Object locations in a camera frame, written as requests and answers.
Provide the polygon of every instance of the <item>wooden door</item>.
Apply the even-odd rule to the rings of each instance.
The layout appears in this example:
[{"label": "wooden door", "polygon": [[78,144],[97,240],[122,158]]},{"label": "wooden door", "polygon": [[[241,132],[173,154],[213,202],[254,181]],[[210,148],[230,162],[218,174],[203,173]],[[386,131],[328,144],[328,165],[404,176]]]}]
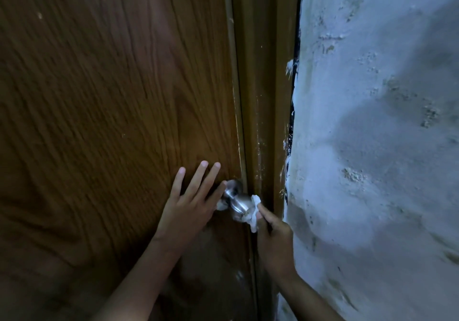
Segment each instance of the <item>wooden door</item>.
[{"label": "wooden door", "polygon": [[[152,237],[180,166],[241,177],[225,3],[0,0],[0,27],[0,318],[84,320]],[[216,213],[158,319],[254,320],[248,239]]]}]

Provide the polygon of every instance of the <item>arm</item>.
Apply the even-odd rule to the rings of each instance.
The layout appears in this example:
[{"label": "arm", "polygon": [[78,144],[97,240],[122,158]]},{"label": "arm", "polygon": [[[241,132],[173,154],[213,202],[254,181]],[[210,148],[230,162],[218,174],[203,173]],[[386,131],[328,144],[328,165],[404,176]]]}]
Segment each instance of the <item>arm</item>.
[{"label": "arm", "polygon": [[94,321],[147,321],[172,268],[190,241],[212,217],[226,182],[208,197],[220,170],[215,163],[201,184],[208,162],[203,161],[184,195],[180,195],[185,168],[175,176],[158,229],[145,252],[124,278]]},{"label": "arm", "polygon": [[296,272],[290,226],[262,204],[258,209],[258,254],[298,321],[344,321]]}]

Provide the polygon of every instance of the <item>pinky finger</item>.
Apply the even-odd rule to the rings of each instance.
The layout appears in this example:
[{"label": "pinky finger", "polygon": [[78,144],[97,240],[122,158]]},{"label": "pinky finger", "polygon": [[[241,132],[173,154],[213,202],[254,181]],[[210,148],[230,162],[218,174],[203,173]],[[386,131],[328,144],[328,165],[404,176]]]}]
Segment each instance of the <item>pinky finger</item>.
[{"label": "pinky finger", "polygon": [[226,189],[226,181],[222,181],[222,183],[217,187],[217,189],[207,199],[206,207],[214,210],[217,207],[217,202],[221,199],[225,189]]},{"label": "pinky finger", "polygon": [[170,198],[179,199],[182,190],[182,182],[185,177],[185,168],[181,167],[175,175],[174,183],[172,184]]}]

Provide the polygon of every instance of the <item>wall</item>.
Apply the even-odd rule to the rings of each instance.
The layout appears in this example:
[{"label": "wall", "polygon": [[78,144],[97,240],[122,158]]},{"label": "wall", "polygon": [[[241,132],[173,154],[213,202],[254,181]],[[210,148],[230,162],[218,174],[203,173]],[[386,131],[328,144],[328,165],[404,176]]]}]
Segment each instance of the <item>wall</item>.
[{"label": "wall", "polygon": [[302,0],[300,27],[299,273],[347,320],[456,320],[459,0]]}]

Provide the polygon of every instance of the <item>door frame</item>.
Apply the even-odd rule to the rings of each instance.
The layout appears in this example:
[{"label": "door frame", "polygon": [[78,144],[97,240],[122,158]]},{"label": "door frame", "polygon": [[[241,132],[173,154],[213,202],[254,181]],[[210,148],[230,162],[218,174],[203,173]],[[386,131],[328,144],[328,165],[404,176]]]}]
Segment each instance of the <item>door frame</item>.
[{"label": "door frame", "polygon": [[[280,217],[287,201],[300,6],[301,0],[226,0],[242,180],[246,192],[258,194]],[[277,287],[259,262],[256,235],[248,235],[258,320],[274,320]]]}]

